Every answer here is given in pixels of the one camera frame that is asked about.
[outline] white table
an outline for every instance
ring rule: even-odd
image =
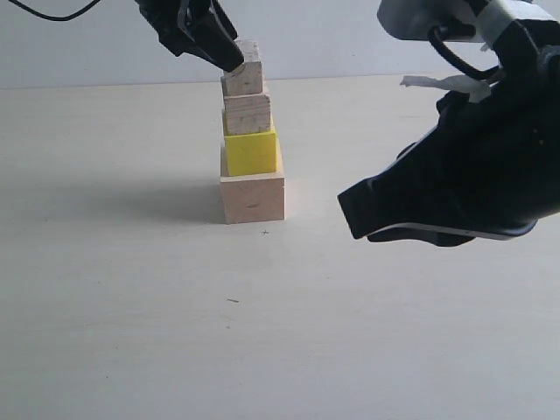
[[[0,419],[556,419],[559,218],[348,232],[336,195],[436,121],[399,81],[272,81],[289,219],[242,226],[218,84],[0,91]]]

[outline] black cable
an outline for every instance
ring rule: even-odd
[[[31,13],[33,16],[36,16],[37,18],[41,18],[41,19],[44,19],[44,20],[50,20],[51,22],[67,22],[69,20],[76,19],[76,18],[80,17],[81,15],[83,15],[84,13],[89,11],[92,7],[94,7],[96,4],[98,4],[101,0],[93,0],[90,4],[88,4],[83,9],[80,9],[80,10],[76,11],[75,13],[72,13],[71,15],[68,15],[68,16],[49,16],[49,15],[46,15],[44,13],[41,13],[40,11],[36,11],[36,10],[32,9],[28,5],[23,4],[23,3],[19,2],[18,0],[8,0],[8,1],[12,4],[15,4],[17,7],[23,9],[24,11],[28,11],[29,13]]]
[[[450,28],[446,26],[434,26],[428,32],[428,40],[434,49],[441,55],[449,64],[463,72],[467,76],[475,79],[476,81],[485,81],[495,75],[500,70],[499,66],[492,67],[488,70],[482,71],[463,61],[455,52],[450,50],[444,41],[451,36]]]

